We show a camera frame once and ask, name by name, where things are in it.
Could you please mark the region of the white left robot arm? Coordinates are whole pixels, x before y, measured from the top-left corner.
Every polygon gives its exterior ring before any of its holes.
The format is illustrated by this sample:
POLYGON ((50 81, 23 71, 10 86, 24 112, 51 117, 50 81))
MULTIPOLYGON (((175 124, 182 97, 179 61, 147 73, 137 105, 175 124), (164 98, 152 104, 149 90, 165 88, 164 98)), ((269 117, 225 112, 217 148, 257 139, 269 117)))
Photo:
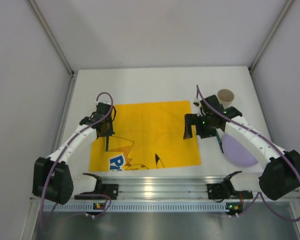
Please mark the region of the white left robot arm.
POLYGON ((98 103, 65 143, 48 157, 39 157, 34 163, 32 194, 64 205, 71 198, 93 198, 101 193, 101 177, 88 172, 90 151, 95 140, 115 133, 114 114, 112 105, 98 103))

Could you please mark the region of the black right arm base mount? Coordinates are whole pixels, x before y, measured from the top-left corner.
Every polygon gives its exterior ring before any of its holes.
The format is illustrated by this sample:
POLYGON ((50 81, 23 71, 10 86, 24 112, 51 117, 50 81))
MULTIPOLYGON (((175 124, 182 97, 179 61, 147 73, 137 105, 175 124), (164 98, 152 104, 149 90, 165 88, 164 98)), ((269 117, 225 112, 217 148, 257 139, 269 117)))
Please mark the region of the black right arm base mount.
POLYGON ((224 200, 241 200, 242 194, 225 183, 209 183, 207 186, 208 199, 217 203, 224 200))

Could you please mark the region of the green handled fork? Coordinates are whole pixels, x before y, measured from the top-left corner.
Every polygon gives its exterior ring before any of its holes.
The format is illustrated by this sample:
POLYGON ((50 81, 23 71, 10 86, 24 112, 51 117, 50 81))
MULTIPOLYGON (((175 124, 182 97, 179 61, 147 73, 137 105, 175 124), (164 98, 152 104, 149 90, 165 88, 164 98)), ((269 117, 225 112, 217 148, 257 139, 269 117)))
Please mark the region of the green handled fork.
POLYGON ((110 142, 110 137, 106 136, 105 137, 105 151, 108 152, 109 151, 109 142, 110 142))

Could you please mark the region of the yellow cartoon print placemat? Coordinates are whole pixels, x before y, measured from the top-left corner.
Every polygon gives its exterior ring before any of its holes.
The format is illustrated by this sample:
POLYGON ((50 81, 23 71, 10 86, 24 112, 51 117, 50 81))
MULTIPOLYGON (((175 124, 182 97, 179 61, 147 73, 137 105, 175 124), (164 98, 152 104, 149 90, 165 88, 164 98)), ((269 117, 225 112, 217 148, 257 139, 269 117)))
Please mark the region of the yellow cartoon print placemat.
POLYGON ((189 101, 118 104, 114 135, 92 143, 91 172, 140 171, 198 166, 200 151, 195 137, 183 139, 189 101))

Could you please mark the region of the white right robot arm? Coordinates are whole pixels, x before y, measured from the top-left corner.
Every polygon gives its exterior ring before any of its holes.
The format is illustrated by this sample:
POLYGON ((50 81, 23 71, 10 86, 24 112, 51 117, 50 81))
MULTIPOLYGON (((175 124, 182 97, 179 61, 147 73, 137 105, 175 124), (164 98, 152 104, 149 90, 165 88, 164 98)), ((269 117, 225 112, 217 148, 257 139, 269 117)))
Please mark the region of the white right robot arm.
POLYGON ((300 154, 286 151, 257 132, 243 114, 233 106, 224 108, 216 95, 196 100, 198 113, 184 116, 183 139, 197 135, 214 137, 217 130, 234 138, 258 162, 262 172, 235 171, 224 177, 222 184, 231 193, 260 192, 276 201, 300 187, 300 154))

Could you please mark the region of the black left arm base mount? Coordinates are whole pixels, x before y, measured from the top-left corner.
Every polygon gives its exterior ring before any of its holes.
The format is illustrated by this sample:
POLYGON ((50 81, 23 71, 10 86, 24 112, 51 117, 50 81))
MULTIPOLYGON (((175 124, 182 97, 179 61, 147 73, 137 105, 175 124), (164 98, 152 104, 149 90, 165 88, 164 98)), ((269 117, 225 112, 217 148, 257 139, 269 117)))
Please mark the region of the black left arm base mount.
POLYGON ((94 191, 84 192, 75 195, 75 200, 102 200, 105 199, 103 195, 108 196, 111 200, 116 200, 119 194, 118 184, 104 184, 101 183, 95 187, 94 191))

